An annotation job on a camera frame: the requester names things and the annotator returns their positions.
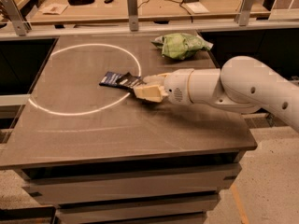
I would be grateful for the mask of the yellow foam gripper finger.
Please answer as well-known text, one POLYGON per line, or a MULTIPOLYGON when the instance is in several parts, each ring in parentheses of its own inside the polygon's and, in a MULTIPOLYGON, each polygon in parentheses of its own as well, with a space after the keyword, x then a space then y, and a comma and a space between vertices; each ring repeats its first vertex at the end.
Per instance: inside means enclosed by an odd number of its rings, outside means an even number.
POLYGON ((138 99, 154 103, 160 103, 164 97, 168 96, 164 87, 158 84, 136 86, 134 87, 134 93, 138 99))
POLYGON ((158 84, 158 85, 163 85, 164 80, 168 76, 168 73, 162 73, 162 74, 157 74, 157 75, 151 75, 151 76, 146 76, 143 78, 143 81, 146 84, 158 84))

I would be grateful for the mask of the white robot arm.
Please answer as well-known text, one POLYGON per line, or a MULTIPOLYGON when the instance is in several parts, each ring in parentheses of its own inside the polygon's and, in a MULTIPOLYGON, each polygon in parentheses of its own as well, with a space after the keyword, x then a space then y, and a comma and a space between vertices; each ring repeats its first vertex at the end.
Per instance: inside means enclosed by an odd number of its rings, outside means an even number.
POLYGON ((236 56, 217 69, 147 76, 134 93, 156 103, 167 98, 175 105, 206 104, 237 113, 263 108, 299 131, 299 87, 248 56, 236 56))

